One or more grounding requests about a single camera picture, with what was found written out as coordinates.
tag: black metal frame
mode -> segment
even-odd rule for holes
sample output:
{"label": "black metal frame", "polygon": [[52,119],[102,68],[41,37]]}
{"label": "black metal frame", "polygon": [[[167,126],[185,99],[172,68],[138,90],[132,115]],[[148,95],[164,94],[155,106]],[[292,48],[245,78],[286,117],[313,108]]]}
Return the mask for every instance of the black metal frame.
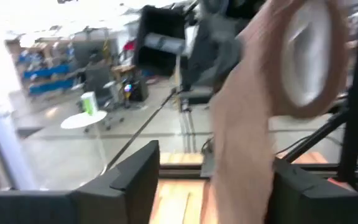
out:
{"label": "black metal frame", "polygon": [[[305,139],[294,150],[290,151],[283,159],[293,162],[314,145],[324,139],[340,125],[346,124],[341,157],[338,164],[294,164],[302,169],[321,177],[336,177],[342,182],[347,182],[355,187],[358,182],[358,50],[357,61],[354,70],[353,84],[349,90],[345,107],[310,137]],[[200,165],[161,165],[160,178],[169,179],[194,179],[196,173],[201,173]]]}

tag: red object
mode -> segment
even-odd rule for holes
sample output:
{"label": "red object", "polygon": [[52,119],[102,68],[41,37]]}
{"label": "red object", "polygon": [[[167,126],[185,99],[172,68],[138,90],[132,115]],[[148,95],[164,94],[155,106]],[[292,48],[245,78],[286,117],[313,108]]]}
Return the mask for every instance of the red object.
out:
{"label": "red object", "polygon": [[128,41],[124,45],[124,50],[134,50],[134,49],[135,49],[135,41],[134,40]]}

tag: tan cloth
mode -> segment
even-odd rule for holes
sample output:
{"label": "tan cloth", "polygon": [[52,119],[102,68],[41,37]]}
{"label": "tan cloth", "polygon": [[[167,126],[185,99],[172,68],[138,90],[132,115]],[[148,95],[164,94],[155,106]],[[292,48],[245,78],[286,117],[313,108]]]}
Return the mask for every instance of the tan cloth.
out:
{"label": "tan cloth", "polygon": [[221,224],[264,222],[273,180],[268,119],[276,114],[275,106],[280,106],[277,100],[281,100],[271,95],[274,93],[266,84],[266,76],[274,75],[267,67],[275,50],[267,49],[266,42],[275,35],[271,33],[271,28],[278,26],[274,18],[286,16],[282,9],[299,7],[304,1],[265,3],[239,34],[244,41],[243,60],[211,100],[216,160],[213,184]]}

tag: wooden table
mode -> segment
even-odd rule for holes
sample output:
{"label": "wooden table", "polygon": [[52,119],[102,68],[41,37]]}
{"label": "wooden table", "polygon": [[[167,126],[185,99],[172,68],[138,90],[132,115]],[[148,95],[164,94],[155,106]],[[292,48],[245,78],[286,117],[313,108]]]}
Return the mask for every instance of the wooden table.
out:
{"label": "wooden table", "polygon": [[[161,164],[194,164],[201,154],[161,154]],[[294,163],[327,163],[318,152],[309,152]],[[160,180],[150,216],[152,224],[217,224],[213,188],[206,180]]]}

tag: gray floor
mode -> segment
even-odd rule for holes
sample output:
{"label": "gray floor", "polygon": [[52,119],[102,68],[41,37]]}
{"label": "gray floor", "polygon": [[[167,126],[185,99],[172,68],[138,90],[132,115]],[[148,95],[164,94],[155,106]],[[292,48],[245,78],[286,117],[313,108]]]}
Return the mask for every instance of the gray floor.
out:
{"label": "gray floor", "polygon": [[[14,122],[18,128],[43,127],[29,138],[22,140],[23,150],[41,188],[74,189],[96,177],[125,145],[131,136],[145,123],[169,94],[171,85],[162,82],[150,86],[150,97],[140,110],[120,111],[113,115],[115,120],[125,117],[123,123],[115,122],[110,131],[99,126],[104,149],[97,145],[94,129],[84,133],[82,129],[61,129],[60,123],[78,112],[75,103],[80,93],[65,93],[43,96],[30,100],[24,95],[13,96]],[[205,106],[193,110],[195,128],[195,146],[186,136],[186,117],[175,110],[169,102],[140,136],[129,146],[118,162],[139,150],[149,141],[160,141],[161,152],[199,152],[202,144],[211,135],[209,111]],[[282,117],[270,120],[270,130],[275,139],[276,149],[283,149],[299,138],[311,134],[329,118],[324,115],[307,123],[294,123]],[[312,151],[318,151],[329,162],[337,162],[342,141],[343,128],[331,134],[337,139],[325,139]]]}

